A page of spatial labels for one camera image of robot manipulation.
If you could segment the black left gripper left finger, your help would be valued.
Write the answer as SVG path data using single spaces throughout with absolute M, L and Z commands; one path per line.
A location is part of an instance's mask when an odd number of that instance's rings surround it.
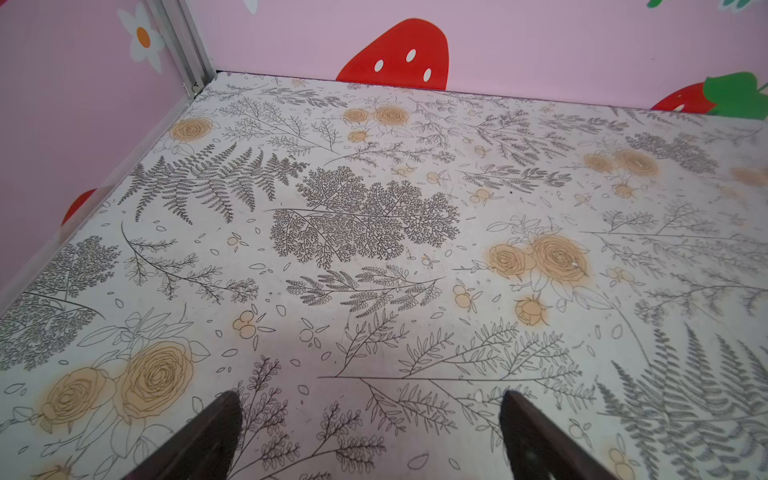
M 226 479 L 242 418 L 237 393 L 222 392 L 124 479 Z

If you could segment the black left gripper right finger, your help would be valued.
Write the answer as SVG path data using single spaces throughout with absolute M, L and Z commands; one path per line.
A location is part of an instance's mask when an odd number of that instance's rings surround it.
M 602 464 L 517 391 L 504 392 L 499 428 L 516 480 L 614 479 Z

